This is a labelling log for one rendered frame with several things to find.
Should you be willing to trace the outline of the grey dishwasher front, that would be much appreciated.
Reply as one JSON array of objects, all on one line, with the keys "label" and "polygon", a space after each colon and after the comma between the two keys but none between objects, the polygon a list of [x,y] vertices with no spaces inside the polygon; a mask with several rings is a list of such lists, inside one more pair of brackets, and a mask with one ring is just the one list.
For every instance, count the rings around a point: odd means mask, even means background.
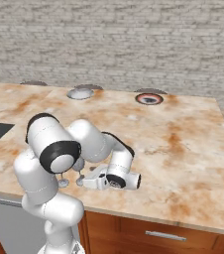
[{"label": "grey dishwasher front", "polygon": [[37,243],[40,227],[36,226],[38,218],[44,219],[47,242],[38,254],[72,254],[77,240],[72,227],[82,219],[84,206],[81,200],[55,191],[25,192],[22,197],[0,192],[0,226],[5,226],[4,239],[12,237],[13,249],[24,246],[19,252],[9,254],[34,254],[32,244]]}]

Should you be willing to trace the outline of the wooden drawer front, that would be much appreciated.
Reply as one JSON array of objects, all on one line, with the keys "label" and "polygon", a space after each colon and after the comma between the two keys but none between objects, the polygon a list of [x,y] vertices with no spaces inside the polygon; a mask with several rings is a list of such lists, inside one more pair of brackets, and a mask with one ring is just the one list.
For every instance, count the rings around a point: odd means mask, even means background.
[{"label": "wooden drawer front", "polygon": [[129,240],[166,248],[224,254],[224,235],[132,218],[120,218],[120,232]]}]

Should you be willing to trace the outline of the red and black plate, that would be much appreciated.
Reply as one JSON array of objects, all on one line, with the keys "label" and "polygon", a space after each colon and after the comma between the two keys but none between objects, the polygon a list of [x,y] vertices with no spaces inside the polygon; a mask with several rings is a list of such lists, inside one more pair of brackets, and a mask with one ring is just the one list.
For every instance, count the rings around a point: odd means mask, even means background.
[{"label": "red and black plate", "polygon": [[135,100],[145,105],[158,105],[161,104],[164,99],[155,93],[141,93],[135,97]]}]

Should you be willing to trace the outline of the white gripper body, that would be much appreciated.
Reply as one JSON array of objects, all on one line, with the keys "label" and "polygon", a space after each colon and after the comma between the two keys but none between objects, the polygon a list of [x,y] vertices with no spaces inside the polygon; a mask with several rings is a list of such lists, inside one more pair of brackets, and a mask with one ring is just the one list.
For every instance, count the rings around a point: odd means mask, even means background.
[{"label": "white gripper body", "polygon": [[106,190],[109,188],[109,183],[106,178],[107,165],[100,165],[89,173],[82,181],[87,189]]}]

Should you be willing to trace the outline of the clear wine glass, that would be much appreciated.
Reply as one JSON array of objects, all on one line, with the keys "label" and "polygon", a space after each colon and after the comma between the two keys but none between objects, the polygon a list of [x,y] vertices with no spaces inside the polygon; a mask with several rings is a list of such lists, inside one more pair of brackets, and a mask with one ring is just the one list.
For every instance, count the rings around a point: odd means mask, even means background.
[{"label": "clear wine glass", "polygon": [[79,186],[79,187],[82,187],[83,186],[83,179],[84,179],[84,175],[81,173],[81,171],[83,170],[84,168],[84,165],[85,165],[85,162],[84,162],[84,159],[79,157],[77,159],[77,161],[75,162],[75,164],[72,166],[72,168],[79,173],[79,177],[78,179],[76,180],[76,184]]},{"label": "clear wine glass", "polygon": [[66,179],[63,174],[60,174],[60,179],[58,180],[58,186],[62,188],[66,188],[69,185],[69,180]]}]

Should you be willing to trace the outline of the grey white plate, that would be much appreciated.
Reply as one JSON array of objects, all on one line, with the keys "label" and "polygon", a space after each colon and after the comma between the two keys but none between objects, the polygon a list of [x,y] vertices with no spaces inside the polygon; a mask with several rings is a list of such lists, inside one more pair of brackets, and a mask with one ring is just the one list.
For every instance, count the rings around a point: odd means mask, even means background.
[{"label": "grey white plate", "polygon": [[88,99],[94,94],[90,88],[75,88],[67,93],[67,97],[75,100]]}]

